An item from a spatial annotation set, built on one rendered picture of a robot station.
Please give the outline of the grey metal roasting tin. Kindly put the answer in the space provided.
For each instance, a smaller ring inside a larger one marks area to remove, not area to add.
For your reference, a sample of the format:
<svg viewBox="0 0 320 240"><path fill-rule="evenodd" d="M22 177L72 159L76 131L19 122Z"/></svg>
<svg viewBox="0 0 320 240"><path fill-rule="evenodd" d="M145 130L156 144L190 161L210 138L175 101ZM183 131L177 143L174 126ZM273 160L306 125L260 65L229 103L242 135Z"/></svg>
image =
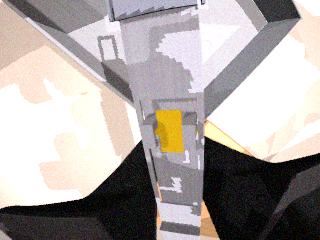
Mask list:
<svg viewBox="0 0 320 240"><path fill-rule="evenodd" d="M105 0L3 0L81 68L135 108L119 21ZM200 5L204 121L303 20L295 0L205 0ZM136 109L136 108L135 108Z"/></svg>

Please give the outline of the light wooden cutting board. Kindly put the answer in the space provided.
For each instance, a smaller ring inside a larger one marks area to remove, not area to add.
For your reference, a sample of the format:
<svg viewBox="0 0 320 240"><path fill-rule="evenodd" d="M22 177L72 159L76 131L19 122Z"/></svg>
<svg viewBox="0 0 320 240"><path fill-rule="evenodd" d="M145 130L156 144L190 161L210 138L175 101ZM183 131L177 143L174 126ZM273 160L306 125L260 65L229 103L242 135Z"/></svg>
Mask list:
<svg viewBox="0 0 320 240"><path fill-rule="evenodd" d="M205 136L211 137L211 139L219 141L220 144L227 145L227 147L231 147L236 149L241 153L247 153L247 155L251 155L251 152L247 151L247 149L243 148L243 145L236 143L235 140L231 139L231 136L227 135L227 133L223 132L223 129L217 128L216 125L213 125L211 121L204 121L205 127ZM255 157L251 155L252 157ZM213 225L211 217L209 217L207 207L205 207L204 203L201 203L201 219L200 219L200 236L209 236L216 237L219 239L219 235L216 233L215 225ZM160 225L160 212L159 207L157 207L157 225Z"/></svg>

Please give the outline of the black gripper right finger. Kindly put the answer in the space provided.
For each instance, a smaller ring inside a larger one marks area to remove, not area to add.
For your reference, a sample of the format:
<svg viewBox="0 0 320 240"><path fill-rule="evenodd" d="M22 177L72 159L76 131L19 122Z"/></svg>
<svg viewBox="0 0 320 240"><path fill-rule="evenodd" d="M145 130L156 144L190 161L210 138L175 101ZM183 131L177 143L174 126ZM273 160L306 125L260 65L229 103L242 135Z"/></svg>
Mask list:
<svg viewBox="0 0 320 240"><path fill-rule="evenodd" d="M203 203L220 240L264 240L297 197L320 187L320 152L268 163L205 136Z"/></svg>

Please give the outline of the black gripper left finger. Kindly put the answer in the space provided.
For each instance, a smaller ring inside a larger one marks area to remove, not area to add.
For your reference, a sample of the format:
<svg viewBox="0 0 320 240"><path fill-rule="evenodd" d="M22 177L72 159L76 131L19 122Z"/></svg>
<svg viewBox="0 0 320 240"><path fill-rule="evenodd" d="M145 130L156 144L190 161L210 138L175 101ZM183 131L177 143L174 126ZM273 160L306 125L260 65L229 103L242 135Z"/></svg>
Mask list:
<svg viewBox="0 0 320 240"><path fill-rule="evenodd" d="M83 199L0 209L12 240L157 240L157 201L143 140Z"/></svg>

